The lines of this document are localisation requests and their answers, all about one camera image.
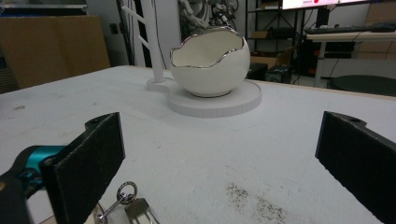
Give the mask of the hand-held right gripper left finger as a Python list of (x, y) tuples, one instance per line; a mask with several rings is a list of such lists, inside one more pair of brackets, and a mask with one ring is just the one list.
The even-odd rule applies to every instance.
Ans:
[(58, 224), (83, 224), (125, 158), (120, 114), (85, 123), (85, 131), (41, 162), (41, 174)]

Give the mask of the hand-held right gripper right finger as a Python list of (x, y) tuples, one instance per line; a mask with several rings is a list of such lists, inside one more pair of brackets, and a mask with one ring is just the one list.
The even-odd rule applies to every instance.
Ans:
[(315, 157), (384, 224), (396, 224), (396, 143), (347, 115), (323, 113)]

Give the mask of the silver key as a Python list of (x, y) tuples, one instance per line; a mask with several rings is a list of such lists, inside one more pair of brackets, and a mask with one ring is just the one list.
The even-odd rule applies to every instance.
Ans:
[(128, 204), (124, 211), (130, 224), (160, 224), (152, 214), (149, 204), (143, 198), (136, 199)]

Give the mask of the black round stool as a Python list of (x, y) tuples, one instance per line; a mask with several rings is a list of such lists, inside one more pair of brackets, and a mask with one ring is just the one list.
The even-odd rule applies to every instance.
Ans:
[(368, 75), (334, 77), (327, 88), (339, 91), (352, 91), (396, 97), (396, 79)]

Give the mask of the black floor box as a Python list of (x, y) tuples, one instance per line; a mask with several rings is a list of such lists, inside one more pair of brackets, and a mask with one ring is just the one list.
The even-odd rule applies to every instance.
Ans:
[(247, 79), (290, 84), (291, 67), (275, 65), (269, 68), (266, 63), (252, 63), (247, 72)]

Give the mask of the large brown cardboard box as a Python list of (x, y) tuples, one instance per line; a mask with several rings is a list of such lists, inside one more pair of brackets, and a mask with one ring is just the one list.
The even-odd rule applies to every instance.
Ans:
[(110, 66), (97, 16), (0, 18), (0, 49), (21, 89)]

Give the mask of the white desk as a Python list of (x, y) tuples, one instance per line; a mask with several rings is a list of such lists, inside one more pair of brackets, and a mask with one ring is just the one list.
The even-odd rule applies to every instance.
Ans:
[(314, 81), (314, 86), (318, 87), (323, 72), (325, 49), (328, 42), (396, 41), (396, 31), (391, 33), (355, 32), (355, 33), (307, 35), (306, 39), (311, 40), (314, 43), (320, 44), (317, 71), (315, 74), (315, 81)]

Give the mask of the black keyboard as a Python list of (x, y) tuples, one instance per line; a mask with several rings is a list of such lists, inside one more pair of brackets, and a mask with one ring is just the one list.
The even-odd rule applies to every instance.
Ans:
[(310, 35), (339, 34), (355, 32), (390, 33), (396, 31), (396, 21), (375, 22), (366, 26), (320, 26), (319, 28), (306, 28), (305, 32)]

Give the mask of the white stand with round base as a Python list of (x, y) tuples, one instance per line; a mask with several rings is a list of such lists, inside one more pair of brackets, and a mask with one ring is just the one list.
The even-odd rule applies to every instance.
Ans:
[(200, 97), (183, 89), (173, 78), (163, 75), (162, 57), (157, 36), (154, 8), (150, 1), (142, 4), (143, 14), (123, 6), (124, 12), (146, 26), (147, 36), (139, 41), (149, 50), (153, 78), (147, 82), (150, 91), (161, 91), (167, 94), (168, 106), (175, 112), (195, 118), (225, 118), (246, 113), (262, 101), (260, 86), (252, 81), (244, 81), (228, 94), (217, 97)]

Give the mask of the small brown cardboard box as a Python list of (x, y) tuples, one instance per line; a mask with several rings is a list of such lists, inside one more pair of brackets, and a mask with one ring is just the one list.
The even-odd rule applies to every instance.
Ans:
[(396, 1), (372, 3), (369, 6), (365, 24), (383, 21), (396, 21)]

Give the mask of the white eggshell bowl silver rim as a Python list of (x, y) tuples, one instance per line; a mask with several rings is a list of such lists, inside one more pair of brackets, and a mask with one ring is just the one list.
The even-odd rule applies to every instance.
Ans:
[(229, 27), (215, 27), (186, 38), (170, 52), (174, 80), (200, 97), (228, 94), (245, 79), (250, 52), (246, 39)]

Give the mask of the black case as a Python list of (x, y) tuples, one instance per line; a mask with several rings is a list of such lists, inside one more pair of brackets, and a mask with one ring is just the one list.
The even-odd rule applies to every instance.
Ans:
[(86, 0), (0, 0), (0, 17), (86, 15)]

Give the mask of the monitor screen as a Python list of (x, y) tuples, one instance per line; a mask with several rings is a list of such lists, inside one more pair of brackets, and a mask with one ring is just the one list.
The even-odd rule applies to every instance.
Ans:
[(280, 0), (283, 10), (306, 9), (314, 7), (347, 6), (355, 4), (368, 4), (386, 0)]

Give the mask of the black metal shelf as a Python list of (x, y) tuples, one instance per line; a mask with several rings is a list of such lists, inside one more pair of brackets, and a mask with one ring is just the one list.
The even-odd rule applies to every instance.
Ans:
[(293, 65), (303, 34), (303, 9), (284, 9), (283, 0), (246, 0), (245, 18), (252, 63), (268, 69)]

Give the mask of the grey robot figure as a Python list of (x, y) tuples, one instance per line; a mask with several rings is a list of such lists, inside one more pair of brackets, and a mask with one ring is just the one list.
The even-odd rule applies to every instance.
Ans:
[(235, 29), (234, 13), (238, 0), (177, 0), (181, 40), (202, 33), (210, 27)]

